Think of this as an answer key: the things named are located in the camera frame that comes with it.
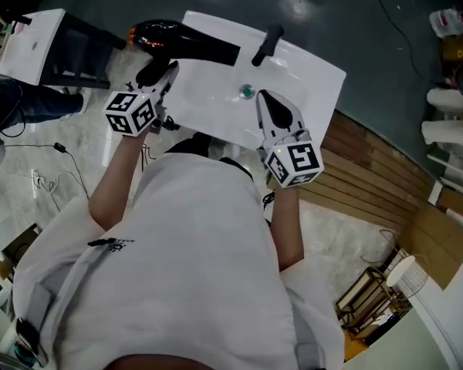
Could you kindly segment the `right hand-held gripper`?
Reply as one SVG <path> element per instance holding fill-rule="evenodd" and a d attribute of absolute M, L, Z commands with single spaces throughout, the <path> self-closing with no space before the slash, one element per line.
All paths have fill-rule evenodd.
<path fill-rule="evenodd" d="M 279 186 L 296 187 L 314 181 L 324 171 L 324 164 L 319 145 L 304 128 L 298 108 L 284 96 L 266 89 L 259 91 L 255 105 L 262 130 L 296 128 L 279 135 L 270 133 L 258 148 L 263 164 Z"/>

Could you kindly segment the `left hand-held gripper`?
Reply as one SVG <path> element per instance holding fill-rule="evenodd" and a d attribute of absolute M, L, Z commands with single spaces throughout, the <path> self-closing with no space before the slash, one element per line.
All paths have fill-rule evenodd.
<path fill-rule="evenodd" d="M 103 106 L 109 128 L 130 137 L 146 131 L 158 134 L 166 116 L 163 98 L 173 86 L 179 69 L 179 62 L 174 60 L 159 80 L 159 63 L 150 60 L 136 75 L 138 89 L 113 91 Z M 146 87 L 155 83 L 157 87 Z"/>

